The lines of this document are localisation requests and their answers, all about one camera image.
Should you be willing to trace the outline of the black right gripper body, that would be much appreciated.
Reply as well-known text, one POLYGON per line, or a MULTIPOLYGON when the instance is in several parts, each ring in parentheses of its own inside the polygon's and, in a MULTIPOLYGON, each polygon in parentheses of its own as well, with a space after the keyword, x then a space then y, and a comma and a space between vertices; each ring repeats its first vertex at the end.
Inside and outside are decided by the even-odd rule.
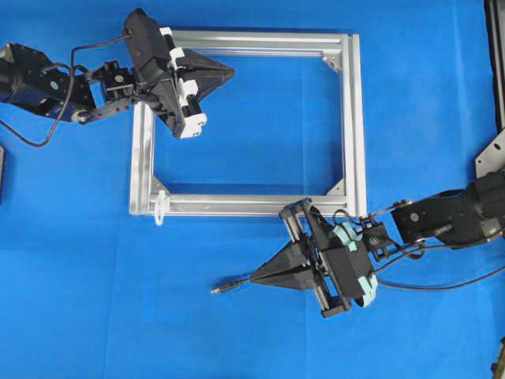
POLYGON ((305 198, 287 205, 279 217, 291 242, 306 240, 322 317, 349 311, 353 303, 365 308, 376 299, 378 279, 364 243, 347 223, 329 224, 305 198))

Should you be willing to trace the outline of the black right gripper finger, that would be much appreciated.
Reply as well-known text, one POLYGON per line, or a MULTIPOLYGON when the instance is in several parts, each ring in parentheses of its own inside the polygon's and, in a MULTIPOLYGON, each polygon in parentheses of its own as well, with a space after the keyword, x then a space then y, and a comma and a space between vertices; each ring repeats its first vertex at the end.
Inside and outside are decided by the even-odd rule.
POLYGON ((264 286, 282 287, 297 291, 312 291, 316 289, 316 282, 310 268, 296 268, 269 276, 254 277, 250 281, 264 286))
POLYGON ((296 279, 312 278, 309 244, 306 240, 287 243, 271 260, 261 265, 250 278, 270 279, 281 276, 293 276, 296 279))

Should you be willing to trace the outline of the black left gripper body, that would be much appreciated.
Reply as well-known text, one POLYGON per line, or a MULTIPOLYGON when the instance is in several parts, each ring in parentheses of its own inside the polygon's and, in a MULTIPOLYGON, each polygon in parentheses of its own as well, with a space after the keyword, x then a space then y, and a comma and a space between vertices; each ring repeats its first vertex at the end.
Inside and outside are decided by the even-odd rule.
POLYGON ((156 20, 141 8, 132 11, 124 22, 126 45, 137 75, 137 95, 170 129, 177 139, 198 137, 207 122, 196 95, 194 79, 182 77, 177 60, 185 53, 175 47, 171 36, 164 36, 156 20))

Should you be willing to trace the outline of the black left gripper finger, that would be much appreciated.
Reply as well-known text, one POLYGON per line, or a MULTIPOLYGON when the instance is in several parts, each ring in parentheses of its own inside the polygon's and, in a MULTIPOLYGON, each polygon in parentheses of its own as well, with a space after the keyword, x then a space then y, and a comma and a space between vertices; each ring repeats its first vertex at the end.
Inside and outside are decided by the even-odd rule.
POLYGON ((235 74, 233 68, 207 58, 202 54, 190 49, 183 49, 182 51, 184 56, 179 58, 179 66, 190 73, 210 73, 211 71, 215 71, 222 77, 233 77, 235 74))
POLYGON ((223 86, 228 80, 234 76, 234 71, 223 70, 204 70, 192 71, 185 74, 185 80, 194 80, 198 87, 196 100, 200 102, 217 88, 223 86))

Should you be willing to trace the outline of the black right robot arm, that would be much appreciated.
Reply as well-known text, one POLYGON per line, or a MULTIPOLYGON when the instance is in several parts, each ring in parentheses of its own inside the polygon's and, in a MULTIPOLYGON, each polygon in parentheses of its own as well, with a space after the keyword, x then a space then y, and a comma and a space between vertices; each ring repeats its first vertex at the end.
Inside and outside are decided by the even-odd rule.
POLYGON ((373 215, 329 223, 311 199, 280 213, 290 241, 249 277, 254 284, 314 291, 323 317, 369 306, 379 280, 374 261, 401 253, 418 259, 425 240, 436 238, 453 250, 489 242, 504 231, 504 172, 491 171, 465 189, 448 190, 420 201, 390 207, 403 240, 389 238, 373 215))

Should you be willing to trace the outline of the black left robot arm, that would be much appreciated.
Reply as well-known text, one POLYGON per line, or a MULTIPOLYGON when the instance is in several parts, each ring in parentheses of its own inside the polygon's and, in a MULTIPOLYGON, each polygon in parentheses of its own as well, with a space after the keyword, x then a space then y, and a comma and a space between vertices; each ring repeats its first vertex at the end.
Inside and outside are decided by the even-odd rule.
POLYGON ((133 68, 105 62, 97 69, 53 63, 43 52, 7 43, 1 49, 1 101, 52 118, 86 124, 145 103, 177 139, 197 137, 207 122, 200 101, 234 70, 174 44, 171 32, 137 8, 125 19, 133 68))

